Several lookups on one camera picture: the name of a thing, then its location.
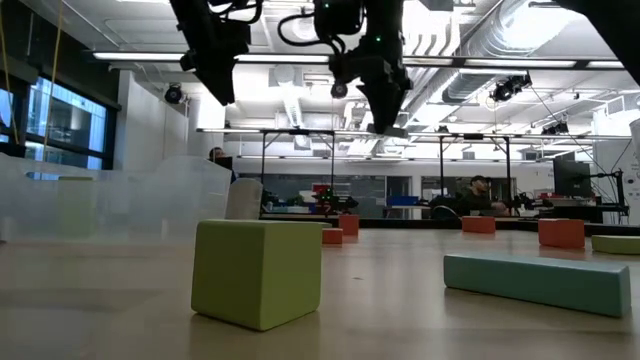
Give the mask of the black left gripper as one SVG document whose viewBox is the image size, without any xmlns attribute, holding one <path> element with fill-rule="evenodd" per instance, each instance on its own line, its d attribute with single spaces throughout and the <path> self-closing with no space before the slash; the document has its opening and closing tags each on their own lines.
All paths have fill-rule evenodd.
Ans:
<svg viewBox="0 0 640 360">
<path fill-rule="evenodd" d="M 231 70 L 236 57 L 248 51 L 248 25 L 225 20 L 237 0 L 169 0 L 176 16 L 176 28 L 188 50 L 180 59 L 184 71 L 197 71 L 197 78 L 221 104 L 235 102 Z"/>
</svg>

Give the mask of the person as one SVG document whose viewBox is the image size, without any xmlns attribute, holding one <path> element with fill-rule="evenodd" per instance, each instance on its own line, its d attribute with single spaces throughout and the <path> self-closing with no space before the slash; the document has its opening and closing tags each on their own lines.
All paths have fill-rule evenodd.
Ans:
<svg viewBox="0 0 640 360">
<path fill-rule="evenodd" d="M 489 197 L 489 182 L 482 175 L 471 178 L 469 185 L 452 197 L 439 196 L 429 206 L 430 218 L 446 220 L 464 216 L 508 216 L 509 209 L 501 201 Z"/>
<path fill-rule="evenodd" d="M 214 147 L 210 150 L 209 160 L 229 170 L 231 172 L 231 182 L 236 181 L 237 176 L 233 170 L 233 158 L 228 156 L 221 147 Z"/>
</svg>

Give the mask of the white translucent handled bin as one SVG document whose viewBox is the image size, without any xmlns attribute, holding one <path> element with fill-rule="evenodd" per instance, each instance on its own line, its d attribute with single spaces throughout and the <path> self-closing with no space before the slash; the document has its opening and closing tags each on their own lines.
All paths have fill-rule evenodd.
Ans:
<svg viewBox="0 0 640 360">
<path fill-rule="evenodd" d="M 227 220 L 258 220 L 261 211 L 263 185 L 254 179 L 239 178 L 229 188 L 225 218 Z"/>
</svg>

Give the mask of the clear plastic bin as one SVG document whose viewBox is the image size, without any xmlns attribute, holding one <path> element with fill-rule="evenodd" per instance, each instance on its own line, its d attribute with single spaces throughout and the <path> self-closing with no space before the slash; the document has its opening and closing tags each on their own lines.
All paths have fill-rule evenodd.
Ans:
<svg viewBox="0 0 640 360">
<path fill-rule="evenodd" d="M 57 181 L 91 177 L 95 227 L 88 238 L 57 233 Z M 221 219 L 229 170 L 177 156 L 152 171 L 89 170 L 0 154 L 0 241 L 8 243 L 166 244 L 191 242 L 196 225 Z"/>
</svg>

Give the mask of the black monitor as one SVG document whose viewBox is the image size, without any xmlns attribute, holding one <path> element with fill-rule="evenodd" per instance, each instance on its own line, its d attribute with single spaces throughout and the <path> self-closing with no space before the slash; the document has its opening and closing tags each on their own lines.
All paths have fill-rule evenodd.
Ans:
<svg viewBox="0 0 640 360">
<path fill-rule="evenodd" d="M 587 163 L 556 157 L 553 160 L 554 193 L 563 197 L 592 195 L 591 172 Z"/>
</svg>

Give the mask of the green cube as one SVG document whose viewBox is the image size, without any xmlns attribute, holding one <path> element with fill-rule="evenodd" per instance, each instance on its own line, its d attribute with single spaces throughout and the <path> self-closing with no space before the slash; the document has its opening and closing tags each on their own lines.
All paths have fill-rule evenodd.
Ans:
<svg viewBox="0 0 640 360">
<path fill-rule="evenodd" d="M 57 181 L 57 233 L 88 238 L 95 227 L 95 182 L 91 177 L 61 176 Z"/>
<path fill-rule="evenodd" d="M 257 331 L 316 311 L 321 300 L 323 229 L 319 222 L 200 222 L 191 309 Z"/>
</svg>

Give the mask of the green long block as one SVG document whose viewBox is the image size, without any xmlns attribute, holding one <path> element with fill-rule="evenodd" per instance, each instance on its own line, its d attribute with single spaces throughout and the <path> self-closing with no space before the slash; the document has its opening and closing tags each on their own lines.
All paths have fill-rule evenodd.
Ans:
<svg viewBox="0 0 640 360">
<path fill-rule="evenodd" d="M 618 255 L 640 255 L 640 236 L 594 235 L 592 249 Z"/>
</svg>

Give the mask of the teal long block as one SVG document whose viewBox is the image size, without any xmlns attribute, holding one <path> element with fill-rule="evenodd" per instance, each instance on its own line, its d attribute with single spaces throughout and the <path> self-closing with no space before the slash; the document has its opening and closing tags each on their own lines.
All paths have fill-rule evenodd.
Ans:
<svg viewBox="0 0 640 360">
<path fill-rule="evenodd" d="M 448 254 L 447 287 L 609 317 L 632 308 L 629 268 L 600 263 L 507 254 Z"/>
</svg>

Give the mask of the black aluminium table frame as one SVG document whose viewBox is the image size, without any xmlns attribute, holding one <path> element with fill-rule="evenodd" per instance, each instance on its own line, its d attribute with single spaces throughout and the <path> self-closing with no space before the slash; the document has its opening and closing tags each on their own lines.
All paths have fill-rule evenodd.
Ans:
<svg viewBox="0 0 640 360">
<path fill-rule="evenodd" d="M 279 221 L 317 221 L 329 223 L 334 227 L 339 225 L 338 215 L 312 215 L 312 214 L 263 214 L 261 220 Z M 361 229 L 449 229 L 460 230 L 461 223 L 457 220 L 404 220 L 404 219 L 377 219 L 361 218 L 359 220 Z M 640 227 L 631 225 L 604 225 L 586 223 L 585 235 L 615 235 L 615 236 L 640 236 Z M 519 220 L 516 218 L 498 218 L 496 220 L 497 230 L 513 230 L 537 232 L 538 221 Z"/>
</svg>

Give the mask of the dark framed window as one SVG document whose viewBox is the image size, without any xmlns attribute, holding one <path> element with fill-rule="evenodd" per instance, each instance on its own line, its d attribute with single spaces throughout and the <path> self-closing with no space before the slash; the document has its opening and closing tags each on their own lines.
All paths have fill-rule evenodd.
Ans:
<svg viewBox="0 0 640 360">
<path fill-rule="evenodd" d="M 115 120 L 113 109 L 47 78 L 9 88 L 0 81 L 0 153 L 111 170 Z"/>
</svg>

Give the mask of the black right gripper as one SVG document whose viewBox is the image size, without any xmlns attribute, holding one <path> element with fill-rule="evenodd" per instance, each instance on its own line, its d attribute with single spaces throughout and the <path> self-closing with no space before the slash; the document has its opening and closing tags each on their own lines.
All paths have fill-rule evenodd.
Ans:
<svg viewBox="0 0 640 360">
<path fill-rule="evenodd" d="M 329 69 L 348 84 L 359 78 L 358 90 L 369 103 L 373 132 L 406 135 L 395 126 L 412 83 L 403 64 L 404 0 L 313 0 L 314 29 L 333 47 Z M 387 86 L 386 95 L 381 86 Z"/>
</svg>

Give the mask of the orange cube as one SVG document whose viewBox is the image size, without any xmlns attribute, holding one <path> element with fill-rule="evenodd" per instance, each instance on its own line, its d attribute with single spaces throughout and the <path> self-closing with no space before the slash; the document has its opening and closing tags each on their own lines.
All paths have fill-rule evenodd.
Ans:
<svg viewBox="0 0 640 360">
<path fill-rule="evenodd" d="M 539 244 L 563 249 L 585 247 L 585 224 L 577 219 L 540 219 L 538 221 Z"/>
<path fill-rule="evenodd" d="M 354 214 L 342 214 L 338 217 L 339 228 L 345 237 L 357 237 L 360 229 L 360 218 Z"/>
</svg>

